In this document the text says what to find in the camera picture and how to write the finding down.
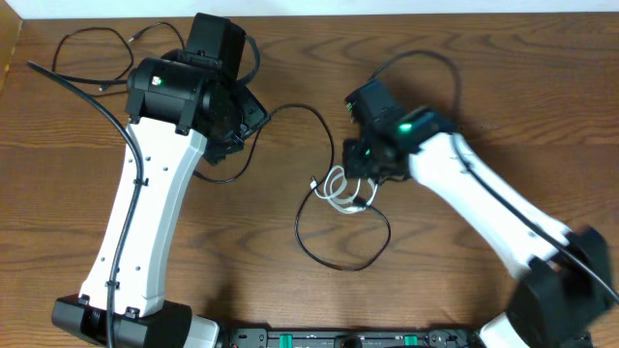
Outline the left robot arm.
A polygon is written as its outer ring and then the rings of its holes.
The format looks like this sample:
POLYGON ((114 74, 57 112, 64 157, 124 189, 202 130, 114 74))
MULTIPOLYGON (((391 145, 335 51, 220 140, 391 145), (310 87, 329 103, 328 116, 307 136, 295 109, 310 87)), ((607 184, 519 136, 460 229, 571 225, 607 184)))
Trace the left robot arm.
POLYGON ((166 297, 171 242, 200 160, 240 151, 270 119, 251 77, 208 58, 147 58, 128 76, 121 178, 97 260, 52 324, 107 347, 214 347, 220 327, 166 297))

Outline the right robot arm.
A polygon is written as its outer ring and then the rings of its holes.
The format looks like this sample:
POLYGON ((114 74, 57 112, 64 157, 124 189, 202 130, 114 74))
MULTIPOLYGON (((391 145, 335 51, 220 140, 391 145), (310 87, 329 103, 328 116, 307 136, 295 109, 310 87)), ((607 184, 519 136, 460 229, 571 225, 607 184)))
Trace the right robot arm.
POLYGON ((477 333, 483 347, 580 347, 588 327, 618 303, 604 237, 574 232, 490 169, 437 111, 407 111, 372 79, 345 99, 357 139, 344 142, 350 178, 399 176, 433 191, 491 246, 516 289, 477 333))

